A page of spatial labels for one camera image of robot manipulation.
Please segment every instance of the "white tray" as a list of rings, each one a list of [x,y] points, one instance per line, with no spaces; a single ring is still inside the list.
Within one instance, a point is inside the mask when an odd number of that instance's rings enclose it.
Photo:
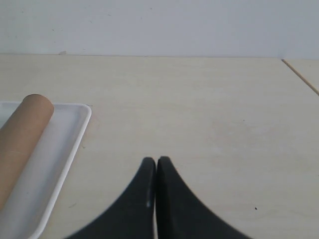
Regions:
[[[0,127],[17,108],[0,102]],[[91,109],[54,104],[54,114],[0,211],[0,239],[37,239],[43,232],[80,145]]]

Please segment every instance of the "white wall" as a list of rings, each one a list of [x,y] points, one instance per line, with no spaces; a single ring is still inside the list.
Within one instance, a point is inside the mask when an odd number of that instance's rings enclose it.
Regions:
[[[0,53],[319,59],[317,0],[0,0]]]

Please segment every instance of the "tray rim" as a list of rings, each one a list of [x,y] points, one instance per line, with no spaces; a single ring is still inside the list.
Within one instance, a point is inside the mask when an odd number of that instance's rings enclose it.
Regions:
[[[1,104],[17,104],[17,106],[20,104],[21,102],[19,101],[0,101],[0,105]],[[79,134],[74,142],[74,145],[71,149],[71,152],[68,156],[68,158],[65,161],[65,165],[61,171],[60,177],[57,180],[57,183],[52,191],[52,195],[47,203],[47,206],[44,210],[43,216],[36,228],[36,230],[32,233],[31,236],[29,236],[27,239],[38,239],[41,234],[43,233],[50,215],[52,213],[52,210],[54,208],[54,205],[56,203],[56,200],[60,194],[60,191],[62,189],[63,183],[66,179],[66,176],[71,168],[72,162],[74,160],[74,157],[76,155],[76,152],[80,146],[81,140],[83,138],[83,135],[85,133],[85,130],[87,128],[87,125],[90,121],[91,115],[92,115],[92,109],[86,105],[86,104],[81,104],[81,103],[53,103],[54,106],[76,106],[76,107],[84,107],[84,109],[86,110],[86,116],[85,119],[82,123],[81,129],[79,130]]]

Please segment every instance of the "cardboard tube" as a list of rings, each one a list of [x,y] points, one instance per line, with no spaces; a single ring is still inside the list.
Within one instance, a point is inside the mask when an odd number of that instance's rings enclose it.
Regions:
[[[0,129],[0,210],[4,207],[54,111],[44,96],[29,95]]]

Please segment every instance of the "white plastic tray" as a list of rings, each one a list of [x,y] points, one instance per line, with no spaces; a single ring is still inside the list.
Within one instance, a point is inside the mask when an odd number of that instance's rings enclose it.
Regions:
[[[0,102],[0,127],[17,108]],[[54,114],[0,211],[0,239],[37,239],[43,232],[91,117],[82,104],[54,104]]]

